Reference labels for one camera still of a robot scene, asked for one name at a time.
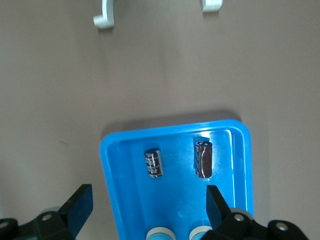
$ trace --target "electrolytic capacitor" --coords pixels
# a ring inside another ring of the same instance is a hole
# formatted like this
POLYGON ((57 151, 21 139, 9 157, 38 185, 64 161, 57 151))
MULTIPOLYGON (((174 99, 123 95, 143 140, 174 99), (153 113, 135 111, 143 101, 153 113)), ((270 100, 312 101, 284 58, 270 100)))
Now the electrolytic capacitor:
POLYGON ((164 174, 160 150, 153 148, 144 152, 149 177, 158 178, 164 174))
POLYGON ((212 143, 197 141, 195 149, 195 174, 202 179, 210 178, 212 175, 212 143))

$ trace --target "tray rim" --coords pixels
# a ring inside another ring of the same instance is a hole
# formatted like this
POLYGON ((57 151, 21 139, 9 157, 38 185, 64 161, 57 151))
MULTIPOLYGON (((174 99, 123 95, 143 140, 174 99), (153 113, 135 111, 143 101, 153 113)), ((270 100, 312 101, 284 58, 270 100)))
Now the tray rim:
POLYGON ((120 240, 127 239, 125 226, 121 218, 120 206, 117 204, 114 179, 112 178, 107 149, 114 142, 132 141, 150 137, 161 137, 174 134, 187 134, 190 132, 204 132, 214 130, 234 129, 241 134, 244 158, 244 186, 246 206, 249 213, 254 216, 254 193, 253 193, 253 173, 252 173, 252 149, 251 135, 249 129, 242 122, 234 119, 224 119, 216 121, 197 122, 181 125, 161 126, 153 128, 135 129, 128 131, 113 132, 105 136, 99 147, 102 170, 105 178, 107 192, 111 203, 113 218, 120 240))

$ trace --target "screw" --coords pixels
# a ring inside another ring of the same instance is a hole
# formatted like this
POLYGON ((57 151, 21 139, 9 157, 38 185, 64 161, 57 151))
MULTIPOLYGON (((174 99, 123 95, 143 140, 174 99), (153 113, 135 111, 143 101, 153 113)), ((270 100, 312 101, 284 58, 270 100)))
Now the screw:
POLYGON ((5 228, 6 226, 8 226, 9 223, 7 221, 3 222, 3 223, 0 223, 0 229, 3 229, 5 228))
POLYGON ((241 214, 236 214, 233 216, 235 220, 237 220, 238 222, 243 222, 245 220, 244 216, 242 216, 241 214))
POLYGON ((275 225, 281 231, 288 231, 288 229, 289 229, 287 225, 285 225, 283 222, 280 222, 280 221, 277 222, 275 225))
POLYGON ((51 214, 44 215, 44 216, 42 217, 42 221, 49 220, 50 218, 51 218, 51 214))

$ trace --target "beige wall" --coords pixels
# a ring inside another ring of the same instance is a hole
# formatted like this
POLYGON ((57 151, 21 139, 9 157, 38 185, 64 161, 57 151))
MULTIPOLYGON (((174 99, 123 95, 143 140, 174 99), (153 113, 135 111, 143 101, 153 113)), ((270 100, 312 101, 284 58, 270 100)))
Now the beige wall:
POLYGON ((255 218, 320 235, 320 2, 99 0, 0 4, 0 218, 25 223, 92 183, 78 236, 118 239, 106 133, 239 116, 252 134, 255 218))

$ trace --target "white hook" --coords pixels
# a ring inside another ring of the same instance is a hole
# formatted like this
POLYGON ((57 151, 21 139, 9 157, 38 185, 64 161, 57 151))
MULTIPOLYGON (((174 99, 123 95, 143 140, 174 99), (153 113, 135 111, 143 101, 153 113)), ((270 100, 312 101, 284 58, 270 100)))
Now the white hook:
POLYGON ((102 0, 102 15, 94 16, 93 22, 99 29, 109 29, 115 26, 114 0, 102 0))
MULTIPOLYGON (((216 12, 224 0, 202 0, 203 12, 216 12)), ((99 29, 109 29, 115 26, 114 0, 102 0, 102 15, 93 17, 94 25, 99 29)))
POLYGON ((224 0, 202 0, 202 12, 218 11, 224 0))

